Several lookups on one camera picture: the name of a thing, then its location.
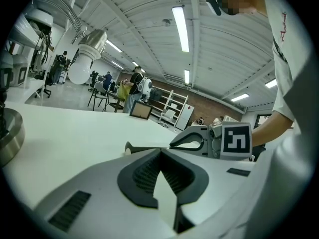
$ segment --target white cabinet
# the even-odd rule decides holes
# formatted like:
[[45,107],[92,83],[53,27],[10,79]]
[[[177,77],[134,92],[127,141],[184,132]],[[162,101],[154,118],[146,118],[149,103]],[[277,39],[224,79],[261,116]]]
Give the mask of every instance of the white cabinet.
[[179,116],[179,119],[178,119],[175,127],[177,127],[180,130],[184,130],[187,126],[187,123],[188,123],[193,111],[194,111],[194,107],[186,104],[184,106],[183,110],[181,111],[181,114]]

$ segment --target window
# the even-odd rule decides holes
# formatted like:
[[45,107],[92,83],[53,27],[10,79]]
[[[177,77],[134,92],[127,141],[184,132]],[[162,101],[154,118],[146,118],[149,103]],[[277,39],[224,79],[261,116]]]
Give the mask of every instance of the window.
[[265,115],[258,114],[254,128],[259,127],[259,126],[260,126],[262,123],[264,123],[270,116],[271,116],[271,114],[265,114]]

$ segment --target black grille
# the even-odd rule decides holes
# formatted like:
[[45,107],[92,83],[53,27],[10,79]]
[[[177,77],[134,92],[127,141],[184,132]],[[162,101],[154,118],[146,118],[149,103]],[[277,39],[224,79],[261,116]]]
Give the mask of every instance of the black grille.
[[82,191],[76,192],[49,220],[56,228],[67,232],[75,219],[88,202],[91,194]]
[[176,195],[194,181],[194,172],[168,155],[162,155],[161,162],[162,173]]
[[134,171],[133,180],[136,186],[146,193],[153,195],[156,180],[160,172],[160,155],[148,160],[146,164],[143,164],[137,170]]

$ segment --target fluorescent light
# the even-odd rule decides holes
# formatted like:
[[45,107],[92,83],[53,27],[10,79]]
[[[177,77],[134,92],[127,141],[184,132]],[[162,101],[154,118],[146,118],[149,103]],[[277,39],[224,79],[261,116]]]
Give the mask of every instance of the fluorescent light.
[[233,98],[231,101],[235,102],[235,101],[241,100],[241,99],[243,99],[243,98],[247,98],[247,97],[249,97],[249,95],[245,93],[245,94],[243,94],[243,95],[241,95],[241,96],[238,96],[238,97],[236,97],[236,98]]
[[185,73],[185,83],[189,84],[189,71],[185,70],[184,73]]
[[113,61],[112,61],[112,63],[113,63],[114,65],[118,66],[119,68],[124,69],[122,66],[118,65],[117,63],[115,63],[115,62],[113,62]]
[[112,42],[109,40],[106,41],[108,44],[110,44],[114,49],[116,49],[118,52],[122,52],[118,47],[116,47]]
[[273,79],[272,81],[266,83],[265,85],[266,85],[267,88],[270,89],[270,88],[272,88],[272,87],[277,85],[277,81],[276,81],[276,79]]
[[176,21],[180,43],[181,43],[181,49],[184,52],[189,52],[184,9],[183,7],[173,7],[171,10],[173,11],[174,18]]

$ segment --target yellow bag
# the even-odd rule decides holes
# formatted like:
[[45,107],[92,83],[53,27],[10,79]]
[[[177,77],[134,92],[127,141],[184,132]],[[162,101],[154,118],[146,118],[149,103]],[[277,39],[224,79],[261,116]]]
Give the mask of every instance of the yellow bag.
[[130,90],[131,90],[131,87],[130,86],[127,86],[127,85],[123,85],[123,82],[120,83],[120,87],[119,87],[119,90],[118,90],[118,97],[119,98],[123,98],[126,100],[126,98],[129,96],[130,94]]

